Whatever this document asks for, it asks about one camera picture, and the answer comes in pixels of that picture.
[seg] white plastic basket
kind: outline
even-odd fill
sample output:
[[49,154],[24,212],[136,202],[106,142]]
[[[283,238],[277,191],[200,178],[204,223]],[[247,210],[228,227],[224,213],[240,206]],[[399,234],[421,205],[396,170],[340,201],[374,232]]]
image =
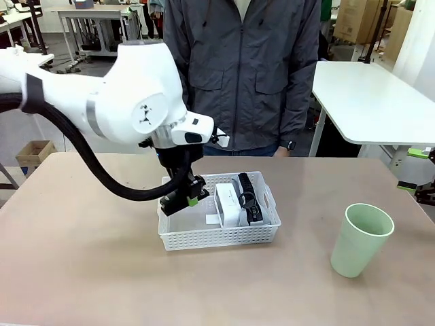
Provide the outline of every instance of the white plastic basket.
[[[270,225],[223,229],[219,224],[206,223],[206,215],[217,213],[213,200],[215,184],[230,183],[231,177],[237,174],[203,175],[207,183],[205,189],[210,192],[210,196],[201,200],[196,206],[188,207],[170,217],[161,211],[159,201],[158,234],[166,250],[247,245],[273,241],[281,220],[271,189],[264,182],[261,172],[247,172],[247,175],[251,179],[258,202],[268,211],[271,219]],[[162,178],[163,183],[168,180],[168,177]]]

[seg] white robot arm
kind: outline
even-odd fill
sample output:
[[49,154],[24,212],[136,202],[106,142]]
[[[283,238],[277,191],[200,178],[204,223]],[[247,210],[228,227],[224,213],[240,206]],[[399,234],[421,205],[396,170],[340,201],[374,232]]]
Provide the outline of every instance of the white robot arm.
[[[30,65],[13,48],[0,50],[0,112],[5,111],[5,96],[21,93],[20,108],[58,126],[104,186],[131,200],[164,196],[161,203],[167,215],[208,195],[204,180],[190,170],[190,164],[202,157],[202,145],[212,141],[226,147],[229,142],[211,117],[186,109],[182,92],[164,43],[119,45],[115,64],[102,78],[56,75]],[[114,184],[77,129],[117,143],[151,145],[172,180],[142,192]]]

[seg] green cup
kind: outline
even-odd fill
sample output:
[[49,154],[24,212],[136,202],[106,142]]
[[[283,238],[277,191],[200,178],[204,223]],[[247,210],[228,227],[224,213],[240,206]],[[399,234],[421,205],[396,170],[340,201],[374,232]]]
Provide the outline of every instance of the green cup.
[[381,209],[369,204],[347,207],[332,252],[332,267],[342,276],[357,277],[393,231],[393,220]]

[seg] desk leg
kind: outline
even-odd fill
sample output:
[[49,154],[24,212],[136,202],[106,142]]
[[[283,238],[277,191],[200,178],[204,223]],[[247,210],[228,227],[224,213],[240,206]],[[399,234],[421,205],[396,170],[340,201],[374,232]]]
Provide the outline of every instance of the desk leg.
[[18,189],[20,187],[17,184],[17,182],[15,182],[14,178],[12,178],[11,175],[6,171],[5,167],[1,164],[0,164],[0,172],[2,172],[6,176],[6,179],[10,181],[12,187],[14,187],[15,189]]
[[10,29],[7,30],[7,36],[9,36],[9,42],[11,43],[11,46],[14,48],[15,43],[14,43],[14,39],[12,39],[12,34],[11,34]]
[[319,121],[317,123],[317,126],[315,127],[313,142],[311,143],[310,154],[309,154],[310,157],[315,156],[315,154],[317,153],[317,148],[319,148],[321,133],[324,131],[325,119],[326,119],[326,112],[324,108],[321,108]]
[[105,39],[105,34],[103,34],[103,30],[101,29],[101,23],[106,28],[105,21],[95,20],[95,26],[97,27],[98,38],[100,40],[101,51],[109,51],[109,43]]
[[390,171],[393,172],[396,177],[398,176],[400,166],[407,157],[408,149],[410,148],[411,146],[398,146],[396,152],[393,155],[393,158],[391,159],[391,162],[389,163],[388,168]]
[[71,64],[75,65],[76,61],[74,60],[73,54],[71,52],[71,48],[69,47],[67,32],[65,31],[65,26],[63,26],[62,17],[60,16],[60,14],[58,16],[59,16],[60,25],[62,26],[62,34],[63,34],[63,37],[65,38],[65,43],[67,44],[69,57],[71,58]]
[[123,19],[122,16],[121,16],[120,21],[121,21],[121,30],[122,30],[122,41],[125,42],[125,41],[127,40],[127,35],[126,35],[126,33],[125,33],[125,28],[124,28],[124,19]]
[[358,153],[358,157],[366,158],[369,150],[370,150],[370,145],[362,145],[360,152]]
[[69,29],[69,34],[73,38],[72,42],[73,42],[74,52],[77,54],[79,53],[79,46],[77,44],[77,38],[75,37],[75,33],[74,33],[74,27],[73,27],[74,22],[72,21],[71,18],[66,18],[66,21]]
[[30,40],[27,39],[26,29],[24,28],[24,22],[23,22],[22,20],[21,20],[20,28],[21,28],[22,38],[25,39],[25,40],[27,40],[28,43],[30,44]]

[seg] gray jacket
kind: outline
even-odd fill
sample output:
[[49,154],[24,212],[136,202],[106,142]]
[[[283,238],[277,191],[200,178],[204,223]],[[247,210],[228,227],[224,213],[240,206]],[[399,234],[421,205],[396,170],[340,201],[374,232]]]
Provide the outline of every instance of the gray jacket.
[[189,110],[210,115],[229,150],[296,141],[317,62],[320,0],[167,0],[164,41]]

